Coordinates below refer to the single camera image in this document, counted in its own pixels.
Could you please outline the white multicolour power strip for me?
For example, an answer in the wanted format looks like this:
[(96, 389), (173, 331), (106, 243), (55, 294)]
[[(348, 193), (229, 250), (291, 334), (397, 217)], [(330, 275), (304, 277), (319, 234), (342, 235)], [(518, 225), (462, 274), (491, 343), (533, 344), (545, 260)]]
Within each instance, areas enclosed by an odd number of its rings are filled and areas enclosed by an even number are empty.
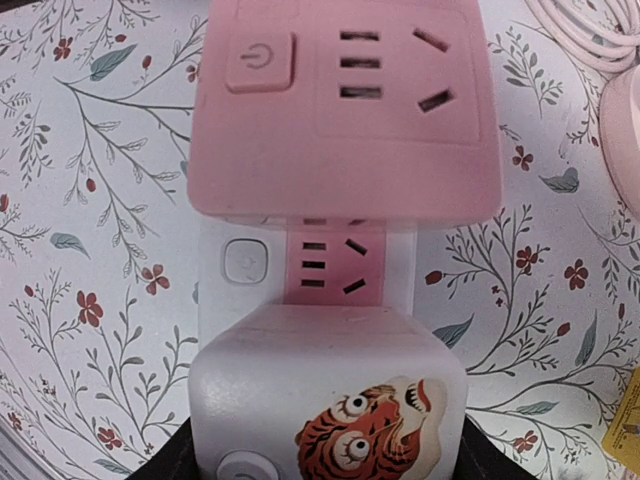
[(349, 225), (339, 231), (274, 230), (205, 217), (198, 247), (198, 354), (255, 310), (311, 305), (413, 311), (414, 232)]

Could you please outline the white tiger cube socket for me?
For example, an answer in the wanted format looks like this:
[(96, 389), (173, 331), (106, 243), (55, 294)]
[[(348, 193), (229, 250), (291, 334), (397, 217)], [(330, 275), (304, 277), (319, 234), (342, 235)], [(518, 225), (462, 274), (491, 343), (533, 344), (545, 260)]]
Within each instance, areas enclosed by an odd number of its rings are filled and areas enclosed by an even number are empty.
[(449, 479), (468, 382), (451, 350), (383, 307), (266, 305), (188, 379), (204, 479)]

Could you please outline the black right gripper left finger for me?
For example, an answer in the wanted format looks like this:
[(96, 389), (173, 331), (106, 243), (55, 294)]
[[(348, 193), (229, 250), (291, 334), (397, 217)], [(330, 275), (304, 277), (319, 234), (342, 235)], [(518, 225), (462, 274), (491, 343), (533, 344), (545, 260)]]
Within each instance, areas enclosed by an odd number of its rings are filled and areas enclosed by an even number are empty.
[(187, 419), (149, 461), (127, 480), (197, 480), (191, 422)]

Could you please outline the round pink socket base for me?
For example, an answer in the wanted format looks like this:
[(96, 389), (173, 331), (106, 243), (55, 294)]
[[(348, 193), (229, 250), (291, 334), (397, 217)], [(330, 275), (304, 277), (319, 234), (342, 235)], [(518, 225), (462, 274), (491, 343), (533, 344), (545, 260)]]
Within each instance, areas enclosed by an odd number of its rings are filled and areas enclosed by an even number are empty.
[(611, 180), (621, 200), (639, 218), (639, 66), (605, 87), (600, 136)]

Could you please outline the pink cube socket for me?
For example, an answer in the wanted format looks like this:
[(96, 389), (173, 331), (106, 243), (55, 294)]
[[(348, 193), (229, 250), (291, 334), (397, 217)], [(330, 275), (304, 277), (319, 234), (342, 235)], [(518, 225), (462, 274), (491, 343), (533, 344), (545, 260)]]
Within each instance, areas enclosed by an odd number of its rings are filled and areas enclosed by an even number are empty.
[(457, 226), (502, 202), (476, 1), (214, 1), (187, 188), (233, 220)]

